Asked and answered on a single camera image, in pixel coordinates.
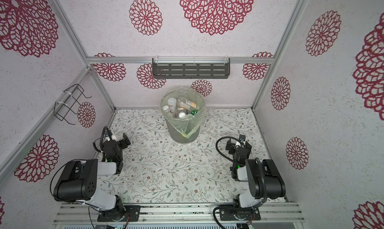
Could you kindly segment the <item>clear bottle orange label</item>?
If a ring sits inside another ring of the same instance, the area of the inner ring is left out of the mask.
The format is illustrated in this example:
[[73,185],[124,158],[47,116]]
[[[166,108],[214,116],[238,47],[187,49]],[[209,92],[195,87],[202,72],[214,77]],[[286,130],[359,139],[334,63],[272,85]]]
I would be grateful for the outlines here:
[[177,99],[177,105],[179,107],[185,108],[189,111],[199,110],[199,107],[195,102],[193,102],[193,101],[191,101],[185,97],[178,98]]

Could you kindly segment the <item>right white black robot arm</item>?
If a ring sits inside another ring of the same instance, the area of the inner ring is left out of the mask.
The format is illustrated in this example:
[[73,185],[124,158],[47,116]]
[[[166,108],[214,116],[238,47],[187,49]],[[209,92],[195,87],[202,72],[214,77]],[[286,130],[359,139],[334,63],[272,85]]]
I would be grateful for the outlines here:
[[232,179],[247,182],[249,188],[237,195],[231,206],[221,205],[213,210],[214,220],[221,221],[258,221],[261,219],[259,208],[268,199],[274,200],[286,195],[286,185],[272,159],[251,158],[252,146],[245,135],[238,139],[222,137],[216,142],[216,150],[225,159],[232,162]]

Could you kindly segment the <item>white bottle red cap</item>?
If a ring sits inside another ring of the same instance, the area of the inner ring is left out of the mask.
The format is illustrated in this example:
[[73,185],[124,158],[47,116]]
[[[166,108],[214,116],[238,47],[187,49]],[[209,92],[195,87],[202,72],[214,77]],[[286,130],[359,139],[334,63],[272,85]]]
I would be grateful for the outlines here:
[[168,106],[170,108],[170,111],[172,114],[175,114],[176,109],[177,109],[177,99],[176,98],[169,98],[168,99]]

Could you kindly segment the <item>clear bottle sunflower label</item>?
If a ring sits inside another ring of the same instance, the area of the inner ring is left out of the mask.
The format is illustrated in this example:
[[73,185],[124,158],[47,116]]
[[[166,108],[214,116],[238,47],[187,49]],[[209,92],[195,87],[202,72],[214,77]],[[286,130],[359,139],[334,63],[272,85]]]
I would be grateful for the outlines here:
[[179,119],[184,119],[188,114],[188,111],[186,108],[178,107],[176,109],[176,117]]

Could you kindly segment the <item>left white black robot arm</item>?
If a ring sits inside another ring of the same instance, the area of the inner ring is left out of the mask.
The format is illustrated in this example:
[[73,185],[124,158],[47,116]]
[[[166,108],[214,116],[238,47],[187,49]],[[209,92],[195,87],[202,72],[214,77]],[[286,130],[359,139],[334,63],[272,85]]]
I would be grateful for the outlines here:
[[93,143],[94,149],[102,153],[102,160],[74,159],[60,167],[61,173],[55,186],[50,186],[50,193],[57,202],[84,204],[98,212],[97,221],[136,222],[139,219],[140,206],[125,206],[118,195],[112,195],[97,186],[100,176],[113,176],[122,172],[123,150],[131,142],[127,134],[119,140],[105,126],[102,135]]

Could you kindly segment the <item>clear bottle green white label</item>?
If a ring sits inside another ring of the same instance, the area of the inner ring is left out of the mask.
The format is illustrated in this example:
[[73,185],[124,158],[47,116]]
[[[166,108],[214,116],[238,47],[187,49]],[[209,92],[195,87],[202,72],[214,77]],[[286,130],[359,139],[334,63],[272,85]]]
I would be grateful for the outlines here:
[[171,109],[170,109],[169,105],[163,106],[162,111],[165,115],[172,116]]

